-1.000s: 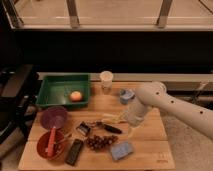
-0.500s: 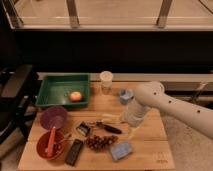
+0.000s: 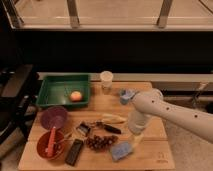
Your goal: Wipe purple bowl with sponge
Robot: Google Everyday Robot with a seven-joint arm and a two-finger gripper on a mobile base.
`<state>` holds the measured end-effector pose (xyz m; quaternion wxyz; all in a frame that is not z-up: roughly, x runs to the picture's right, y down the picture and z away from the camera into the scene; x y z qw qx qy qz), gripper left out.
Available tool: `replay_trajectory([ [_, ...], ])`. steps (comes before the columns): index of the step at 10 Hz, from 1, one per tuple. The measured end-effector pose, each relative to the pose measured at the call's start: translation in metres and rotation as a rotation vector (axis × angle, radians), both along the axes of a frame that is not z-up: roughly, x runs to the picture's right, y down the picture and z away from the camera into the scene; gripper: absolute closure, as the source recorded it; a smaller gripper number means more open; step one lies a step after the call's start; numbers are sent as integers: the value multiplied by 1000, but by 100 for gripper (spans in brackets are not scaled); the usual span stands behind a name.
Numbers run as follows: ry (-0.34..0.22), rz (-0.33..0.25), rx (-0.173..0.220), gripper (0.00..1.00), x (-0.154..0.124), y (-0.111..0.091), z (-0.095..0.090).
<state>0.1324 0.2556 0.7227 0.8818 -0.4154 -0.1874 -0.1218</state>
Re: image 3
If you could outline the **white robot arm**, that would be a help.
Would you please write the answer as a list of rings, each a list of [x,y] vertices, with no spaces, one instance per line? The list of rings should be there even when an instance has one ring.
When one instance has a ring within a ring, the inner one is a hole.
[[[165,102],[158,89],[134,92],[130,101],[134,110],[128,116],[128,128],[133,134],[140,135],[149,118],[157,116],[213,144],[213,114]]]

